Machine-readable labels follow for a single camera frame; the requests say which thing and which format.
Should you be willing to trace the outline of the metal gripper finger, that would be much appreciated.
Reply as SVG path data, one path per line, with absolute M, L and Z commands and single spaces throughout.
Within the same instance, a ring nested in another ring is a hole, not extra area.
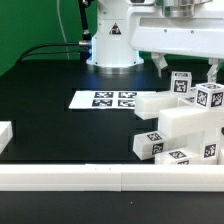
M 158 75 L 160 78 L 168 71 L 168 64 L 163 53 L 153 52 L 151 54 L 152 60 L 158 70 Z
M 222 59 L 210 58 L 208 60 L 210 69 L 207 72 L 207 80 L 209 82 L 215 82 L 217 80 L 217 73 L 223 64 Z

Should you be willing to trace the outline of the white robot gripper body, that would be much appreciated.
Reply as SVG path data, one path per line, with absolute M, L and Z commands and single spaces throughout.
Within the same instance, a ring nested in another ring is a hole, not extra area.
M 224 0 L 126 0 L 130 45 L 139 51 L 224 59 Z

